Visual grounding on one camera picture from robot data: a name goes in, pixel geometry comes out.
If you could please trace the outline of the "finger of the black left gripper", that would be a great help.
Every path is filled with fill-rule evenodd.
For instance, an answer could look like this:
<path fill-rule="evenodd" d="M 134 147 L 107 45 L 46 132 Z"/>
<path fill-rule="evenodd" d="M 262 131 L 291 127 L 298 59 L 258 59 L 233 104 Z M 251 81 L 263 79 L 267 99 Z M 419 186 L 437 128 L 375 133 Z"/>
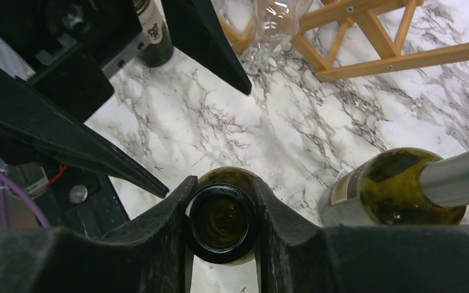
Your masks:
<path fill-rule="evenodd" d="M 0 231 L 0 292 L 189 292 L 188 176 L 167 198 L 101 239 L 64 227 Z"/>
<path fill-rule="evenodd" d="M 321 228 L 252 181 L 260 292 L 469 292 L 469 231 L 459 226 Z"/>

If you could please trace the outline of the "wooden wine rack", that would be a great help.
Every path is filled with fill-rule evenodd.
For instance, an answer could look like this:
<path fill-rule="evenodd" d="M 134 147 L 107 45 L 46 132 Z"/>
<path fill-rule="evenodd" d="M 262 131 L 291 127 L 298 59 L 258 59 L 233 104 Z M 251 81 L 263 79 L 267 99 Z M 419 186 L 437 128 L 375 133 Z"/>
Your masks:
<path fill-rule="evenodd" d="M 321 82 L 469 61 L 469 43 L 402 54 L 415 10 L 422 1 L 323 1 L 322 4 L 320 9 L 308 10 L 300 19 L 299 32 L 290 40 L 316 70 Z M 247 23 L 242 34 L 223 18 L 219 21 L 233 51 L 242 54 L 249 44 L 253 21 Z M 339 29 L 328 56 L 323 58 L 304 33 L 334 22 Z M 380 58 L 335 68 L 333 62 L 343 38 L 354 24 L 359 26 Z"/>

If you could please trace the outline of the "dark green wine bottle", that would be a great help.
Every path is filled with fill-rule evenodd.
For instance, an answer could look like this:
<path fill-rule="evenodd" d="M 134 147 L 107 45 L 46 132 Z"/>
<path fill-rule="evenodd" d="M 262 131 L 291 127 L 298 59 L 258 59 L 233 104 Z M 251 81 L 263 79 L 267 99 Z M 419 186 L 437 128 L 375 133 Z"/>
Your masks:
<path fill-rule="evenodd" d="M 256 174 L 239 167 L 219 167 L 198 179 L 197 191 L 186 198 L 184 237 L 198 258 L 237 266 L 255 257 L 258 238 Z"/>

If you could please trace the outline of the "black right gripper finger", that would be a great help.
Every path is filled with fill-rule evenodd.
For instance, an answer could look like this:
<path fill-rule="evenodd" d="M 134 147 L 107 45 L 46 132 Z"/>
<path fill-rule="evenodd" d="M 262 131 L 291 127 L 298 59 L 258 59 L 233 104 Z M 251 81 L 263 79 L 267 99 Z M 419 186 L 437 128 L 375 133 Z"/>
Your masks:
<path fill-rule="evenodd" d="M 174 47 L 249 95 L 252 83 L 222 30 L 212 2 L 162 0 L 161 4 Z"/>

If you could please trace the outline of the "clear glass bottle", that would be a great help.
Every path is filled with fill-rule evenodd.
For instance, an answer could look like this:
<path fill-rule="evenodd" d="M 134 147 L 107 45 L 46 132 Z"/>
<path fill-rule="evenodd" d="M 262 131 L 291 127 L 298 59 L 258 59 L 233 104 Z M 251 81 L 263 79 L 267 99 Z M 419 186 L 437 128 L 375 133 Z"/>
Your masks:
<path fill-rule="evenodd" d="M 253 30 L 241 55 L 241 65 L 248 76 L 260 75 L 275 48 L 288 43 L 300 28 L 300 19 L 312 0 L 253 1 Z"/>

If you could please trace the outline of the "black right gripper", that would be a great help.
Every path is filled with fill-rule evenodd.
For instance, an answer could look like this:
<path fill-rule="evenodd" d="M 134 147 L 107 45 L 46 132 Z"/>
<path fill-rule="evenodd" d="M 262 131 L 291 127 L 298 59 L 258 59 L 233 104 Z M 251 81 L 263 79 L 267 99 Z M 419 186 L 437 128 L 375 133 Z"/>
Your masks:
<path fill-rule="evenodd" d="M 0 1 L 0 38 L 33 69 L 36 88 L 0 69 L 2 130 L 63 165 L 168 194 L 145 167 L 80 122 L 112 96 L 109 79 L 148 45 L 132 1 Z"/>

